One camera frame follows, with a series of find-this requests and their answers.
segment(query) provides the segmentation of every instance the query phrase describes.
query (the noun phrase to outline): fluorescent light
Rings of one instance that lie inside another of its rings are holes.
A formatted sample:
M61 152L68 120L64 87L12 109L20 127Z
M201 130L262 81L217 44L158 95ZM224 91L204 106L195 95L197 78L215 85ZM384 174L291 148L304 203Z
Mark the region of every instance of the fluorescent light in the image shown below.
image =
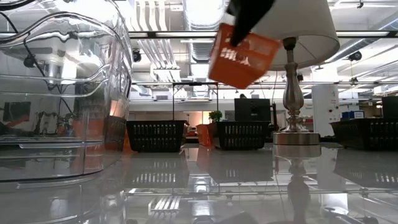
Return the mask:
M173 85L173 83L148 83L148 82L135 82L132 85L152 85L152 86L160 86L160 85Z
M146 32L129 32L129 37L148 37Z
M172 71L177 71L177 72L181 72L181 69L179 68L155 68L154 71L166 71L166 72L172 72Z
M350 6L329 6L330 10L332 9L354 9L357 8L358 5L350 5ZM376 5L376 4L364 4L363 7L380 7L380 8L386 8L386 7L397 7L395 5Z
M215 37L217 32L210 31L210 32L200 32L200 31L193 31L193 32L157 32L157 37Z
M385 37L388 31L338 31L336 32L339 37L349 37L349 36L371 36L371 37Z
M154 100L129 100L129 102L153 102Z
M198 40L198 39L190 39L190 40L181 40L182 44L212 44L214 40Z

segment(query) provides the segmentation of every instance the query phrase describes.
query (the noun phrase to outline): ductwork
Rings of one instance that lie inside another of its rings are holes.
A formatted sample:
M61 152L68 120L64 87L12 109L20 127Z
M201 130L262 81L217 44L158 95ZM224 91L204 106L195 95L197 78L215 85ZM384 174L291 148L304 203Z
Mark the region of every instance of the ductwork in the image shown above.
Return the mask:
M139 0L138 2L139 2L139 7L140 7L139 25L141 26L142 30L149 30L148 26L147 26L146 17L145 17L146 2L145 2L145 0ZM150 14L149 19L154 20L155 14ZM154 40L147 40L145 42L148 43L148 48L150 48L152 50L152 52L154 52L153 54L155 57L155 62L160 64L161 68L166 68L166 64L164 63L162 55L160 54L159 49L157 48Z
M131 11L133 12L133 16L130 18L130 23L134 31L140 31L141 28L138 25L136 12L137 12L137 2L135 0L129 0ZM160 63L155 61L155 55L153 51L150 50L149 44L147 40L137 40L138 46L145 52L151 64L155 66L155 68L160 68Z
M382 22L371 27L369 30L398 30L398 12L384 19ZM339 52L326 60L326 63L332 63L339 59L345 58L358 50L375 43L379 38L366 38L361 40L350 40L340 47Z
M188 30L218 30L224 14L225 0L183 0L184 20ZM190 54L196 62L209 60L213 44L189 44Z
M395 60L393 62L387 63L385 65L381 65L381 66L379 66L379 67L377 67L377 68L375 68L373 70L366 71L366 72L363 72L363 73L359 73L359 74L355 75L353 78L357 78L358 80L364 79L366 77L370 77L370 76L373 76L373 75L376 75L376 74L379 74L379 73L382 73L382 72L386 72L386 71L392 70L393 68L396 68L396 67L398 67L398 60Z
M166 9L165 9L165 5L164 5L164 1L159 1L159 25L160 25L160 29L161 31L167 31L167 27L166 27ZM179 68L177 66L177 63L175 61L174 58L174 54L173 54L173 49L172 49L172 45L170 43L169 39L162 39L162 49L164 51L164 54L166 55L167 58L169 58L170 60L170 64L172 66L172 68Z

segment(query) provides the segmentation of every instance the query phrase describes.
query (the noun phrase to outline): ceiling light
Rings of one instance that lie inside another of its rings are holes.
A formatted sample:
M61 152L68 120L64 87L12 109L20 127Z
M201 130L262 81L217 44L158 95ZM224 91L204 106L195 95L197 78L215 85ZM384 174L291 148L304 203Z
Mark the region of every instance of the ceiling light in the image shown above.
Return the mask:
M336 34L339 37L350 37L350 36L358 36L358 37L385 37L389 32L388 31L337 31Z
M157 37L215 37L217 32L186 31L186 32L157 32Z
M160 85L173 85L173 83L147 83L147 82L135 82L131 85L152 85L152 86L160 86Z
M182 44L212 44L214 40L199 40L199 39L189 39L181 40Z
M129 32L130 38L148 37L147 32Z
M395 5L376 5L376 4L364 4L362 7L381 7L381 8L385 8L385 7L397 7ZM330 9L353 9L353 8L358 8L357 5L350 5L350 6L330 6Z

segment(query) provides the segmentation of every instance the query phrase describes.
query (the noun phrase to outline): security camera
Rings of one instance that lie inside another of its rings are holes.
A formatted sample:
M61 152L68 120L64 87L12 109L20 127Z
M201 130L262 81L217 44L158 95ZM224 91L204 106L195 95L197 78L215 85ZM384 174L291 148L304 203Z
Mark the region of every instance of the security camera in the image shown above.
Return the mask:
M35 67L35 55L28 55L25 59L24 59L24 65L27 68L34 68Z
M357 51L353 53L352 55L348 56L348 60L354 61L354 60L361 60L362 59L362 54L361 52Z
M304 77L303 77L303 74L302 74L302 73L299 73L299 74L297 75L297 80L298 80L299 82L301 82L301 81L304 80Z
M132 56L134 57L134 62L140 62L141 61L141 54L139 53L139 49L133 49L132 50Z

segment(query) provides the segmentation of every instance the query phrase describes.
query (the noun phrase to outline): clear plastic container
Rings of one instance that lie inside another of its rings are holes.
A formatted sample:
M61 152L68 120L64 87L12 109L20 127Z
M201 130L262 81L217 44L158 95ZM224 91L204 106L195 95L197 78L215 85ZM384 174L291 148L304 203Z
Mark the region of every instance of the clear plastic container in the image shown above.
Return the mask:
M122 40L124 50L128 51L129 55L132 55L126 23L117 5L112 0L15 0L0 2L0 9L10 4L21 6L3 11L19 32L29 29L33 23L45 16L56 12L73 12L95 19L102 23L103 26L115 31ZM2 32L0 36L2 35L3 37L14 33L11 24L3 16L0 16L0 32Z
M104 141L126 118L129 55L117 33L58 12L0 39L0 142Z

